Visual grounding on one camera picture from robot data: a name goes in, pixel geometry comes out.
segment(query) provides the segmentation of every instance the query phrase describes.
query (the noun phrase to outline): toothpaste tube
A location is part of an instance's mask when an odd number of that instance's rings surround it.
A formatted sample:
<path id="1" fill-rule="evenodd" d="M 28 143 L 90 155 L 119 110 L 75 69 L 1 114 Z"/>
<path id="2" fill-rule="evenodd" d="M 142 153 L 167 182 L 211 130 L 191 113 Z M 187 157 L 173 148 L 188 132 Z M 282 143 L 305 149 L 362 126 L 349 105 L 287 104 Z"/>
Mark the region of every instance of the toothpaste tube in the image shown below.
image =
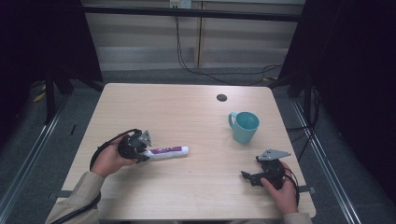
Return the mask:
<path id="1" fill-rule="evenodd" d="M 172 159 L 174 157 L 186 156 L 189 154 L 188 147 L 164 147 L 147 150 L 143 153 L 151 159 Z"/>

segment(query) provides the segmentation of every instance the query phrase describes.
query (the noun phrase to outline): wooden table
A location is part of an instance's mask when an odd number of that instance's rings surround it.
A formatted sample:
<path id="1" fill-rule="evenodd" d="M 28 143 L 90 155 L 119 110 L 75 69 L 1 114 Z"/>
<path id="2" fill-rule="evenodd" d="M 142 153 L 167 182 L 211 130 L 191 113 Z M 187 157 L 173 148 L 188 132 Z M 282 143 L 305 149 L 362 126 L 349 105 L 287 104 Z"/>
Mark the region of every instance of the wooden table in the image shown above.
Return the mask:
<path id="1" fill-rule="evenodd" d="M 228 99 L 221 102 L 218 94 Z M 230 112 L 250 111 L 261 121 L 247 145 L 233 140 Z M 303 174 L 294 155 L 274 96 L 264 87 L 158 84 L 107 84 L 64 182 L 72 190 L 88 170 L 97 147 L 115 135 L 148 130 L 153 147 L 187 146 L 186 158 L 148 161 L 109 176 L 98 204 L 102 219 L 234 220 L 279 218 L 264 188 L 251 187 L 241 171 L 262 171 L 255 157 L 265 149 L 288 151 L 281 159 Z M 309 193 L 299 209 L 316 213 Z"/>

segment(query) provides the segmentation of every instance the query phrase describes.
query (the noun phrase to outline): hand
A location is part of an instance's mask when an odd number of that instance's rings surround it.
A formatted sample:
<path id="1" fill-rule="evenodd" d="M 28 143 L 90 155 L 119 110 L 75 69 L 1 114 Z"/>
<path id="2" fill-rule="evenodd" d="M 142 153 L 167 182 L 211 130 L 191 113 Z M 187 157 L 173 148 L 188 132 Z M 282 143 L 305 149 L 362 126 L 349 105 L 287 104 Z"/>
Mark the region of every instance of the hand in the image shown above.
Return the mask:
<path id="1" fill-rule="evenodd" d="M 285 174 L 291 176 L 289 166 L 282 162 L 285 169 Z M 276 190 L 274 186 L 265 178 L 261 179 L 262 184 L 271 194 L 276 204 L 276 207 L 282 212 L 283 215 L 289 213 L 298 213 L 297 202 L 296 202 L 296 191 L 291 180 L 285 178 L 283 180 L 283 187 L 280 190 Z"/>
<path id="2" fill-rule="evenodd" d="M 91 172 L 106 178 L 108 175 L 116 173 L 122 166 L 132 165 L 137 162 L 137 159 L 125 159 L 120 156 L 117 148 L 122 137 L 114 140 L 110 146 L 105 148 L 97 157 Z"/>

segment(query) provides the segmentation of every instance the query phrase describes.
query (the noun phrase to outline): power strip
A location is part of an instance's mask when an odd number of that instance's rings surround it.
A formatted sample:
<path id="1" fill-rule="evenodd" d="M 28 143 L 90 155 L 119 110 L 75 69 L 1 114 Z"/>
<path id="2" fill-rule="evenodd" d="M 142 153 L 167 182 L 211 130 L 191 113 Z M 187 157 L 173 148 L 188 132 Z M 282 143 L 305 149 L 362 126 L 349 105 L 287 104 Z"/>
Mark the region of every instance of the power strip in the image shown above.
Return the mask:
<path id="1" fill-rule="evenodd" d="M 191 9 L 191 0 L 169 0 L 170 8 Z"/>

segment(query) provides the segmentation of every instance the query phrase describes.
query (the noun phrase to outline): teal mug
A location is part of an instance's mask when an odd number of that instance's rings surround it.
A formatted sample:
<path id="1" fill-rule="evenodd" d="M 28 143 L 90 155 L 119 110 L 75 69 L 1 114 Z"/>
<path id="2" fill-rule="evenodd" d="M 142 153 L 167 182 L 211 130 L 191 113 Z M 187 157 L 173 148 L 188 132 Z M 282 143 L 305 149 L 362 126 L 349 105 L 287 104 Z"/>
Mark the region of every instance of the teal mug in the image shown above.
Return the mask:
<path id="1" fill-rule="evenodd" d="M 233 129 L 233 139 L 240 144 L 247 144 L 260 125 L 259 118 L 250 112 L 231 112 L 228 122 Z"/>

